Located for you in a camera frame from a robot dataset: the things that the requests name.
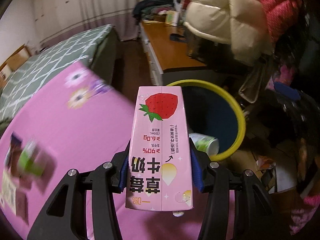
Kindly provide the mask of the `small cardboard box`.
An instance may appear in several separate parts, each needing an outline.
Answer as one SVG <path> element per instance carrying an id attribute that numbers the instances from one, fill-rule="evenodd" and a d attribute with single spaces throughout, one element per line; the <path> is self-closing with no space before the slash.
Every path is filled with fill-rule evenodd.
<path id="1" fill-rule="evenodd" d="M 4 171 L 2 175 L 2 197 L 14 215 L 17 215 L 16 190 L 17 186 L 11 180 L 11 177 L 8 175 L 8 173 Z"/>

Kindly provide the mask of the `wooden headboard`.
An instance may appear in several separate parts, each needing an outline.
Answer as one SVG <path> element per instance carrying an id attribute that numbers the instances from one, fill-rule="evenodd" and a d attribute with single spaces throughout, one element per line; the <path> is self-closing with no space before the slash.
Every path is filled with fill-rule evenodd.
<path id="1" fill-rule="evenodd" d="M 24 44 L 20 46 L 2 65 L 1 78 L 7 80 L 12 72 L 15 72 L 25 62 L 29 60 L 31 53 L 28 47 Z"/>

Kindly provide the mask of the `pink strawberry milk carton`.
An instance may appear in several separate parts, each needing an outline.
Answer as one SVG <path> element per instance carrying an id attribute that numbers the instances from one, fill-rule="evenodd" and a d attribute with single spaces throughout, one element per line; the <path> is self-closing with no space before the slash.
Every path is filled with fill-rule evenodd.
<path id="1" fill-rule="evenodd" d="M 162 212 L 193 208 L 189 134 L 179 86 L 138 90 L 125 206 Z"/>

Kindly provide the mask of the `pink floral bed sheet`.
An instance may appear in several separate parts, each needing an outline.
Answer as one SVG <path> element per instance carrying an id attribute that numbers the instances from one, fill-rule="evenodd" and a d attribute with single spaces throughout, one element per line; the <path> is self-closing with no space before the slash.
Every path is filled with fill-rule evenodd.
<path id="1" fill-rule="evenodd" d="M 19 111 L 1 138 L 4 158 L 10 137 L 22 142 L 35 140 L 45 152 L 48 167 L 41 180 L 22 182 L 26 215 L 21 218 L 4 204 L 1 211 L 18 237 L 27 235 L 47 198 L 68 170 L 87 172 L 123 151 L 131 137 L 134 104 L 115 89 L 95 92 L 77 108 L 68 107 L 78 90 L 93 89 L 97 76 L 87 72 L 74 85 L 68 77 L 81 70 L 73 64 L 50 80 Z M 207 196 L 194 192 L 194 207 L 180 218 L 169 212 L 146 212 L 125 207 L 125 194 L 115 194 L 114 202 L 123 239 L 197 239 Z"/>

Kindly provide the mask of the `yellow rim trash bin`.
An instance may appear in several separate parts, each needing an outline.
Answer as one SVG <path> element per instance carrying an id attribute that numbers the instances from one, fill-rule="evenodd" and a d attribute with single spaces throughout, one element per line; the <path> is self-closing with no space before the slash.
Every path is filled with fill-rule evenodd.
<path id="1" fill-rule="evenodd" d="M 203 80 L 186 79 L 169 86 L 182 88 L 188 127 L 219 140 L 219 152 L 212 161 L 229 158 L 242 144 L 246 132 L 241 107 L 223 88 Z"/>

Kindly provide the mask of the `green plaid bed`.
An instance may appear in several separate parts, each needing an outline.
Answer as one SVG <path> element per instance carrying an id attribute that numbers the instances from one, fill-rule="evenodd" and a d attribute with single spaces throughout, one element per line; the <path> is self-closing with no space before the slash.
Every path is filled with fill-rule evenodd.
<path id="1" fill-rule="evenodd" d="M 75 34 L 32 56 L 1 88 L 1 131 L 36 92 L 71 64 L 80 61 L 109 85 L 119 58 L 120 38 L 110 24 Z"/>

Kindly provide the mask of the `green label plastic bottle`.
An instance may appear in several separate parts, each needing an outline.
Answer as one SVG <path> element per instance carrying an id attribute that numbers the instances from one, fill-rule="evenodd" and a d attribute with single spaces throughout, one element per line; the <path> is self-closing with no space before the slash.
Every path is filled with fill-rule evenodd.
<path id="1" fill-rule="evenodd" d="M 41 177 L 47 168 L 50 155 L 46 149 L 35 140 L 29 140 L 24 146 L 17 167 L 23 176 Z"/>

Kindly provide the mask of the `wooden desk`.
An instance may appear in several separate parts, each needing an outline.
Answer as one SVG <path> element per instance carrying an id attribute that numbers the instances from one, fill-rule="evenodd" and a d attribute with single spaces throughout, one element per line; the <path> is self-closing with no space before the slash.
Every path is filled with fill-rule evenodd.
<path id="1" fill-rule="evenodd" d="M 185 79 L 206 79 L 206 65 L 188 57 L 185 43 L 170 39 L 170 35 L 175 33 L 176 27 L 164 23 L 139 24 L 139 35 L 148 58 L 153 85 L 164 86 Z"/>

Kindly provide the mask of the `red garment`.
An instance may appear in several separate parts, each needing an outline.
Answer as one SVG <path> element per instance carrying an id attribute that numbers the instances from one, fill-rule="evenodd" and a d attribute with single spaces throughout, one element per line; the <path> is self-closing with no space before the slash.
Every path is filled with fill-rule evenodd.
<path id="1" fill-rule="evenodd" d="M 260 0 L 267 19 L 268 32 L 272 43 L 298 19 L 302 0 Z"/>

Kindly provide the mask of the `white puffer jacket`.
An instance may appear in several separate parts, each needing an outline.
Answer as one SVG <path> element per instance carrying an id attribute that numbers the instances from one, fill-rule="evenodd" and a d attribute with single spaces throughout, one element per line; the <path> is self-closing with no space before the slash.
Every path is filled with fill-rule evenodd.
<path id="1" fill-rule="evenodd" d="M 231 47 L 248 66 L 273 47 L 261 0 L 189 0 L 184 25 L 194 35 Z"/>

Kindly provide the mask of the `striped pink curtain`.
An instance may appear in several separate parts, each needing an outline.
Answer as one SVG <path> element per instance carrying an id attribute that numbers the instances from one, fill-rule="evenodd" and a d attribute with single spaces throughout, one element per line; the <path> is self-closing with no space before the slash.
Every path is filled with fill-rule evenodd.
<path id="1" fill-rule="evenodd" d="M 51 47 L 85 30 L 114 25 L 122 41 L 138 35 L 132 16 L 143 0 L 33 0 L 35 28 L 43 47 Z"/>

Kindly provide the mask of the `clothes heap on desk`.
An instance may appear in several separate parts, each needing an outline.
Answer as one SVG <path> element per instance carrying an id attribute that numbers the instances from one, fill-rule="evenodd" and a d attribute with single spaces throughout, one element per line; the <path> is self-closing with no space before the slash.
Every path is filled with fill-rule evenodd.
<path id="1" fill-rule="evenodd" d="M 174 0 L 143 0 L 136 4 L 132 16 L 138 25 L 142 20 L 153 21 L 161 11 L 175 10 Z"/>

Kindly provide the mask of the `cream paper cup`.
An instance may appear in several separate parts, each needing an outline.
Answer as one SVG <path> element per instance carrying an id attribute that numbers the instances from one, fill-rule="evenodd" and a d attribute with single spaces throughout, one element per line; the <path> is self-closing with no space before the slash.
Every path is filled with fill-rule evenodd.
<path id="1" fill-rule="evenodd" d="M 219 153 L 220 144 L 216 137 L 199 133 L 190 133 L 189 137 L 192 139 L 198 151 L 205 152 L 209 156 L 214 156 Z"/>

